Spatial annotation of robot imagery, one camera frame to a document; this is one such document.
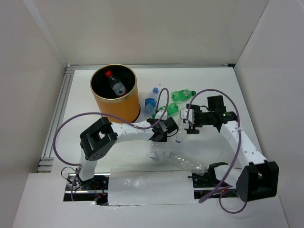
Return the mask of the green plastic bottle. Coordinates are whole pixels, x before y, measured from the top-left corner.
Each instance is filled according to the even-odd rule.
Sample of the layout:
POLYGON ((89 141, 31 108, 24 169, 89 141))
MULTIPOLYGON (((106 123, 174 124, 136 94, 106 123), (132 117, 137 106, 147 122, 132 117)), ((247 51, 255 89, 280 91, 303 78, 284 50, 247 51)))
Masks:
MULTIPOLYGON (((152 114, 152 118, 155 119, 155 117, 160 117, 161 113, 160 111, 164 111, 165 106, 159 107, 154 114, 152 114)), ((167 107, 167 113, 164 115, 164 118, 170 118, 175 115, 179 114, 179 107, 177 103, 170 103, 167 107)))
POLYGON ((191 91, 188 89, 174 91, 171 93, 171 99, 174 102, 183 102, 192 98, 196 94, 196 91, 191 91))

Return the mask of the blue label plastic bottle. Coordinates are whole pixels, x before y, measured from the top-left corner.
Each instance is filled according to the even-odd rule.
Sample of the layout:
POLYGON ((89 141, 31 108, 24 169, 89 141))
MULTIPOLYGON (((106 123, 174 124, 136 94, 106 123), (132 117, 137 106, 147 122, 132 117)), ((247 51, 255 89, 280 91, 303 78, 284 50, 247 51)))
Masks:
POLYGON ((148 94, 147 98, 144 101, 143 114, 145 116, 151 116, 155 113, 158 96, 159 96, 159 89, 155 87, 148 94))

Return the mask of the red label clear bottle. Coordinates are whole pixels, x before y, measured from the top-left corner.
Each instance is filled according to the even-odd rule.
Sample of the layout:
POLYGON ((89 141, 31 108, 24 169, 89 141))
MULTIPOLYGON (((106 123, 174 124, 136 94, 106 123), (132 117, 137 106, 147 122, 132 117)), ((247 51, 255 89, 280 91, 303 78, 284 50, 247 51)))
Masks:
POLYGON ((117 76, 113 75, 112 71, 106 71, 105 76, 108 78, 110 87, 118 97, 124 96, 127 93, 124 84, 117 76))

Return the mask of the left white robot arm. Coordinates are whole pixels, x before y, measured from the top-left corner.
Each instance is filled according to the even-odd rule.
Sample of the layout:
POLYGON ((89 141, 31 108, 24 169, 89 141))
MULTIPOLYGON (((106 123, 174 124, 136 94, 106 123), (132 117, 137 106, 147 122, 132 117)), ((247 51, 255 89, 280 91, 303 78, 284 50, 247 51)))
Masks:
POLYGON ((78 186, 87 190, 93 186, 97 161, 106 156, 115 143, 132 140, 167 142, 169 134, 178 130, 173 118, 160 120, 149 118, 134 123, 112 123, 102 117, 80 134, 82 149, 80 168, 76 171, 78 186))

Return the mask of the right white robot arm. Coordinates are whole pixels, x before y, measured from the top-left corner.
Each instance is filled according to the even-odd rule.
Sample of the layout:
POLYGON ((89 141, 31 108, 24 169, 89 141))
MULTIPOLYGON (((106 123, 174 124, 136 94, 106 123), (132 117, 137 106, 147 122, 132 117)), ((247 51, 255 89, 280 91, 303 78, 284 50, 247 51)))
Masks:
POLYGON ((187 104, 180 112, 184 123, 188 123, 186 132, 198 134, 205 125, 212 125, 227 140, 235 152, 233 160, 239 161, 241 169, 233 164, 218 162, 208 168, 207 180, 212 186, 227 184, 232 186, 243 202, 274 197, 277 194, 279 167, 254 146, 250 138, 238 123, 234 112, 228 112, 221 95, 207 98, 208 111, 200 106, 187 104))

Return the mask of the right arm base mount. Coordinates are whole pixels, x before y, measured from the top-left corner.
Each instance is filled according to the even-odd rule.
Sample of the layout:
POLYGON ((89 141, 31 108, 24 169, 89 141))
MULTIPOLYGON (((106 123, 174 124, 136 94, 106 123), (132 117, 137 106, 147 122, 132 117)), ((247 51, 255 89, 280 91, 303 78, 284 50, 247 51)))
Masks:
MULTIPOLYGON (((219 165, 228 165, 225 162, 218 162, 209 165, 208 169, 204 172, 204 174, 196 174, 192 173, 188 176, 189 179, 193 182, 194 187, 194 199, 200 199, 201 197, 205 196, 207 193, 211 192, 217 184, 220 182, 221 178, 218 180, 215 176, 214 168, 218 167, 219 165)), ((229 189, 226 190, 219 190, 219 192, 214 193, 210 198, 218 199, 222 193, 227 192, 229 189)), ((235 189, 232 189, 231 192, 226 193, 224 198, 235 198, 238 197, 237 192, 235 189)))

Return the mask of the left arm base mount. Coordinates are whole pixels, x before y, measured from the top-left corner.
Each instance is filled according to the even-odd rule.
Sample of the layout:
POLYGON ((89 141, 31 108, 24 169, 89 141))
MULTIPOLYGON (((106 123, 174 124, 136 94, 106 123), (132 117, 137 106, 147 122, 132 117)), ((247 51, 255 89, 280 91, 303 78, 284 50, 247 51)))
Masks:
POLYGON ((66 181, 63 201, 93 201, 96 205, 108 205, 108 185, 110 173, 95 173, 90 180, 74 180, 76 168, 64 167, 60 175, 66 181))

